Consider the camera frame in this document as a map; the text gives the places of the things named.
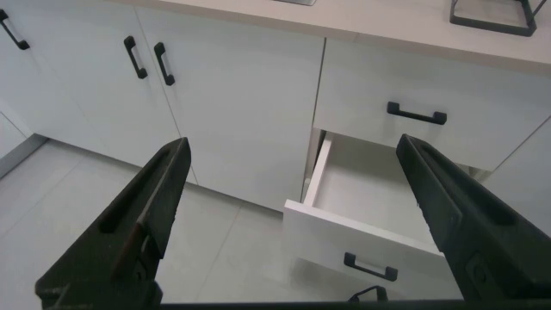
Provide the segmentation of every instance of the black metal stand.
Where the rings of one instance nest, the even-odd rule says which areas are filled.
[[[526,18],[526,27],[505,25],[505,24],[500,24],[496,22],[485,22],[485,21],[474,20],[471,18],[456,16],[455,5],[457,4],[457,1],[458,0],[451,0],[451,11],[449,13],[449,22],[455,25],[462,25],[462,26],[467,26],[472,28],[491,30],[491,31],[496,31],[503,34],[514,34],[514,35],[522,35],[522,36],[530,37],[532,36],[532,34],[534,34],[534,32],[537,29],[536,20],[534,19],[534,17],[536,17],[537,12],[542,8],[543,4],[547,0],[542,0],[534,11],[532,11],[532,8],[530,7],[530,3],[528,0],[515,0],[520,2],[523,7],[524,17]]]

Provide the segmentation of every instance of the cabinet door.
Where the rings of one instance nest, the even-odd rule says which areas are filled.
[[[0,158],[25,140],[25,136],[0,112]]]
[[[0,1],[0,9],[8,15],[6,23],[17,40],[28,40],[24,21],[13,9],[12,1]],[[82,111],[60,91],[59,84],[47,68],[40,68],[36,46],[21,50],[0,28],[0,101],[17,113],[34,133],[75,146],[105,153]]]
[[[551,237],[551,118],[482,184]]]
[[[132,6],[97,0],[18,0],[26,40],[83,110],[108,155],[143,165],[179,137]],[[123,41],[132,35],[139,78]]]
[[[197,182],[282,209],[300,199],[324,39],[136,8]],[[158,66],[159,75],[163,73]]]

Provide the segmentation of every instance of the drawer front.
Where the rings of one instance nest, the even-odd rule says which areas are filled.
[[[408,133],[493,171],[549,116],[551,79],[328,40],[314,126],[395,147]],[[447,115],[443,125],[390,115]]]
[[[287,201],[283,211],[286,249],[327,268],[362,278],[412,299],[457,299],[461,292],[446,260],[432,246],[391,232],[354,222],[323,210]],[[388,281],[344,264],[345,253],[356,255],[356,264],[384,274],[398,271]]]

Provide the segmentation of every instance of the open drawer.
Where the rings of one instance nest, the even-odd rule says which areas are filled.
[[[283,212],[297,257],[408,298],[461,298],[392,147],[327,133],[304,202]]]

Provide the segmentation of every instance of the cabinet handle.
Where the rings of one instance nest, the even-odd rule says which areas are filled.
[[[398,279],[398,270],[392,268],[392,267],[386,267],[385,268],[385,274],[380,274],[378,272],[375,272],[375,271],[372,271],[372,270],[369,270],[367,268],[363,268],[363,267],[360,267],[358,265],[356,265],[356,255],[352,254],[352,253],[344,253],[344,264],[346,266],[349,266],[351,268],[354,268],[355,270],[360,270],[360,271],[363,271],[363,272],[366,272],[366,273],[369,273],[370,275],[373,275],[373,276],[378,276],[379,278],[383,278],[387,281],[390,281],[390,282],[394,282],[396,281],[396,279]]]
[[[132,48],[136,46],[136,41],[134,40],[134,37],[132,35],[128,35],[128,37],[124,40],[124,46],[127,48],[128,56],[130,56],[130,61],[132,61],[132,65],[134,66],[134,70],[136,71],[136,74],[138,75],[139,79],[144,79],[147,77],[147,70],[145,68],[139,68],[138,63],[136,62],[136,58],[134,57],[134,54],[132,53]]]
[[[30,48],[30,46],[28,45],[28,43],[25,40],[18,41],[15,38],[14,34],[12,34],[11,31],[9,31],[8,26],[6,26],[6,24],[3,22],[5,20],[7,20],[8,18],[9,18],[8,14],[6,14],[6,12],[3,9],[0,9],[0,24],[2,24],[3,29],[6,30],[9,37],[14,41],[14,43],[17,45],[17,47],[19,47],[20,50],[24,51],[24,50]]]
[[[448,120],[448,115],[443,112],[435,112],[432,117],[425,115],[418,115],[411,112],[405,112],[399,110],[399,103],[389,102],[387,104],[387,113],[390,115],[404,116],[414,120],[426,121],[432,124],[443,125]]]
[[[163,54],[166,52],[164,49],[163,42],[157,43],[157,45],[153,48],[155,50],[155,55],[157,56],[158,65],[161,67],[161,72],[163,73],[164,83],[168,86],[171,86],[174,84],[174,76],[172,74],[166,74],[166,69],[164,68],[163,63]]]

